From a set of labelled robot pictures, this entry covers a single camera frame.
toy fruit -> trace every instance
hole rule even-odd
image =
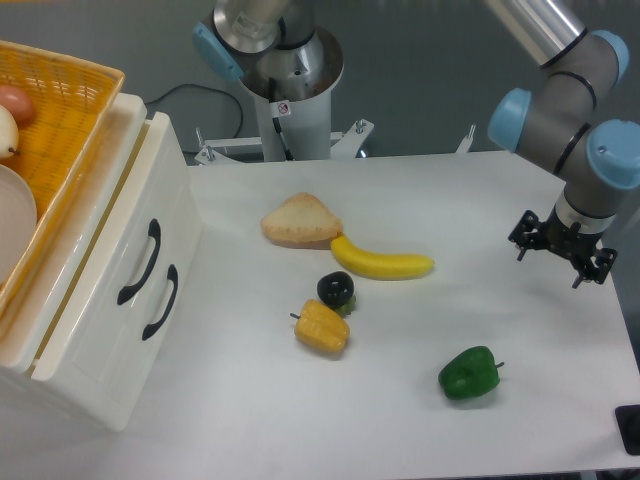
[[[356,247],[346,237],[339,235],[331,242],[331,252],[344,268],[361,277],[377,280],[406,280],[429,272],[434,265],[432,258],[416,253],[375,253]]]
[[[479,397],[490,392],[500,383],[493,353],[485,346],[465,350],[451,360],[438,375],[444,394],[452,400]]]
[[[18,124],[28,122],[36,113],[29,95],[13,85],[0,85],[0,105],[9,110]]]
[[[333,272],[318,281],[316,290],[320,300],[335,310],[353,296],[353,279],[347,272]]]
[[[291,314],[298,322],[296,338],[323,352],[337,353],[344,350],[351,333],[349,325],[340,315],[317,300],[307,300],[300,315]]]
[[[18,151],[18,125],[11,112],[0,105],[0,159]]]

bread slice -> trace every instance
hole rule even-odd
[[[342,221],[306,192],[289,197],[260,226],[272,243],[288,248],[327,249],[342,232]]]

black drawer handle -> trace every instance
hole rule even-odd
[[[150,323],[144,330],[142,331],[142,340],[149,340],[153,337],[158,330],[164,325],[164,322],[167,321],[169,314],[171,313],[171,309],[173,308],[173,304],[176,301],[176,294],[178,293],[178,270],[175,265],[169,265],[169,270],[167,271],[167,280],[173,282],[173,291],[171,292],[171,296],[169,297],[169,301],[167,302],[167,306],[164,309],[164,313],[160,320],[156,323]]]
[[[149,257],[149,262],[147,263],[147,267],[144,269],[144,273],[140,280],[133,285],[123,287],[122,290],[120,290],[120,293],[118,293],[118,305],[127,303],[140,291],[142,287],[144,287],[144,284],[149,279],[151,272],[153,272],[153,267],[156,266],[158,253],[160,253],[160,224],[155,218],[149,222],[149,231],[147,234],[155,240],[156,245],[153,247],[153,252],[151,252],[151,257]]]

light blue joint cap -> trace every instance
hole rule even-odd
[[[229,82],[234,82],[244,75],[240,65],[204,23],[198,22],[193,27],[192,36],[198,53],[214,72]]]
[[[514,153],[527,119],[531,92],[516,88],[502,99],[489,122],[489,138]]]
[[[587,160],[607,185],[618,190],[640,186],[640,125],[609,120],[587,140]]]
[[[609,45],[611,45],[613,50],[616,52],[616,55],[618,56],[618,80],[616,81],[617,84],[624,75],[624,72],[627,71],[627,67],[629,66],[629,49],[627,48],[627,44],[624,43],[624,40],[622,40],[620,37],[614,35],[611,32],[607,32],[606,30],[597,30],[592,34],[597,37],[604,38],[607,42],[609,42]]]

gray wall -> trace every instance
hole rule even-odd
[[[622,36],[631,50],[626,78],[593,118],[640,123],[640,1],[568,1],[592,30]],[[123,70],[124,91],[151,100],[181,83],[237,95],[244,105],[240,136],[257,135],[249,100],[219,81],[197,57],[190,31],[211,10],[210,0],[62,0],[0,4],[0,38],[67,53]],[[345,73],[334,90],[334,130],[367,118],[376,130],[367,144],[376,156],[455,150],[478,125],[476,150],[496,147],[486,136],[493,109],[514,87],[535,90],[543,74],[479,0],[319,0],[318,24],[341,42]],[[182,91],[163,102],[185,150],[205,138],[228,138],[239,114],[229,99]],[[609,245],[620,250],[614,279],[636,352],[640,352],[640,225],[619,227],[640,204],[628,203]]]

